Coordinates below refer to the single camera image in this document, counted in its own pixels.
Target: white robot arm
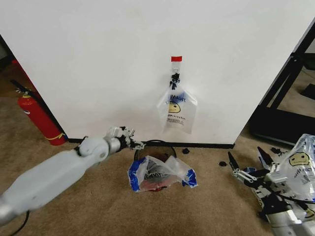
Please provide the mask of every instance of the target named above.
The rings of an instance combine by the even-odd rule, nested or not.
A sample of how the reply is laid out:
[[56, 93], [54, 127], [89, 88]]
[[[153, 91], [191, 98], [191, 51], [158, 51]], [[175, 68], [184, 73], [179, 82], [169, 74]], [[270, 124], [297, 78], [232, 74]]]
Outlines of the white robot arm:
[[85, 138], [73, 150], [62, 151], [20, 175], [0, 196], [0, 225], [36, 210], [78, 181], [85, 171], [123, 148], [142, 149], [133, 129], [114, 127], [104, 138]]

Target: white plastic bag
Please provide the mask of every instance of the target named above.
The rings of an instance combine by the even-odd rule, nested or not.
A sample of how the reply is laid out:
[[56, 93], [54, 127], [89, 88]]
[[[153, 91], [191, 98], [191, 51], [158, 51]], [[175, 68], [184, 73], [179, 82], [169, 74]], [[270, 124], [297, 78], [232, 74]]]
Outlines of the white plastic bag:
[[280, 164], [286, 184], [301, 200], [315, 201], [315, 136], [303, 134]]
[[163, 129], [172, 127], [191, 134], [197, 100], [179, 85], [181, 61], [182, 57], [172, 57], [172, 80], [157, 108]]
[[135, 192], [156, 190], [175, 182], [191, 188], [197, 186], [194, 170], [174, 156], [170, 156], [166, 162], [151, 156], [134, 161], [128, 170], [128, 177]]

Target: red tape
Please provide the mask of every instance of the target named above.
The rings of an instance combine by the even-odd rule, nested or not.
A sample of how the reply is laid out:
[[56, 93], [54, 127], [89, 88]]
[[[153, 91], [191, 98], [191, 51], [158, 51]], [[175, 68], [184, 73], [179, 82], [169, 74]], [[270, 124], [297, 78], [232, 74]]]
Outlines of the red tape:
[[174, 62], [174, 61], [182, 61], [182, 58], [183, 58], [183, 56], [180, 56], [180, 57], [171, 57], [171, 62]]

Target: black baseboard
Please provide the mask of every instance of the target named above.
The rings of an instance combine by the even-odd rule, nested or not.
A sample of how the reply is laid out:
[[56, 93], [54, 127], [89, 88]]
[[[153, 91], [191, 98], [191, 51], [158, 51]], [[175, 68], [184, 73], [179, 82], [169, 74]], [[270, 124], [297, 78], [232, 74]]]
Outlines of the black baseboard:
[[[69, 143], [79, 144], [82, 139], [68, 139]], [[169, 143], [169, 142], [153, 142], [150, 146], [156, 147], [183, 147], [183, 148], [222, 148], [222, 149], [233, 149], [235, 144], [199, 144], [199, 143]]]

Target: black metal frame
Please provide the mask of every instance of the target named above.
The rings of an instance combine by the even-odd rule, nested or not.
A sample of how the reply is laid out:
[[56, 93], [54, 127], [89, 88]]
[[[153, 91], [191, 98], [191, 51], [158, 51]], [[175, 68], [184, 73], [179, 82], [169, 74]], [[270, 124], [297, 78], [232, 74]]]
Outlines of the black metal frame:
[[315, 23], [290, 55], [284, 69], [250, 118], [250, 132], [253, 135], [290, 145], [294, 145], [303, 133], [315, 135], [315, 118], [277, 109], [301, 72], [304, 59], [310, 56], [305, 52], [314, 40]]

